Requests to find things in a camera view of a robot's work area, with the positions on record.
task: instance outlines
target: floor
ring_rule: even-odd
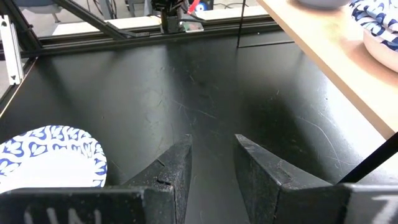
[[[75,2],[77,2],[86,9],[90,8],[90,11],[94,15],[103,18],[103,16],[101,16],[99,11],[97,10],[94,1],[75,0]],[[215,0],[215,9],[224,9],[227,7],[227,5],[228,8],[241,7],[240,2],[241,1],[239,0]],[[257,6],[256,0],[247,0],[246,2],[248,6]],[[116,0],[115,3],[117,8],[118,18],[121,19],[121,18],[130,17],[130,12],[128,11],[124,3],[124,0]],[[134,6],[136,8],[136,16],[143,16],[144,4],[139,3],[135,4]],[[54,18],[52,17],[51,14],[34,14],[28,10],[23,10],[22,13],[25,16],[25,18],[28,20],[28,22],[34,26],[33,30],[39,37],[52,35],[55,28],[59,25],[54,23]],[[74,16],[72,13],[66,10],[62,10],[60,13],[58,13],[57,17],[59,18],[61,23],[81,22],[81,19],[79,19],[78,17]],[[9,86],[9,81],[7,77],[6,63],[4,61],[0,61],[0,97],[5,93],[8,86]]]
[[[241,42],[280,39],[288,37]],[[332,184],[384,142],[295,44],[236,50],[235,36],[42,57],[0,119],[0,142],[48,124],[84,129],[102,144],[106,185],[129,180],[191,134],[189,224],[248,222],[235,133]],[[396,184],[397,160],[360,183]]]

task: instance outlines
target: black table surface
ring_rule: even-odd
[[[245,36],[242,45],[288,39]],[[384,142],[295,44],[236,49],[236,37],[41,57],[0,119],[0,142],[49,124],[103,146],[121,184],[193,136],[186,223],[248,223],[234,133],[332,184]],[[393,157],[361,182],[391,184]]]

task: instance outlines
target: blue and white paper plate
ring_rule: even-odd
[[[355,21],[398,52],[398,0],[354,0],[350,7]]]
[[[0,145],[0,193],[26,187],[103,187],[101,145],[86,131],[45,126]]]

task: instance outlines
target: wooden shelf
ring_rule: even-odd
[[[258,3],[384,138],[398,132],[398,73],[368,53],[348,6],[317,11],[295,0]]]

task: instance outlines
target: bowl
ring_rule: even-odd
[[[351,0],[297,0],[305,7],[312,9],[334,10],[347,5]]]
[[[107,163],[86,131],[45,126],[0,144],[0,193],[27,187],[103,187]]]
[[[363,30],[363,43],[368,52],[381,64],[398,73],[398,51],[392,50],[384,39],[375,37],[367,29]]]

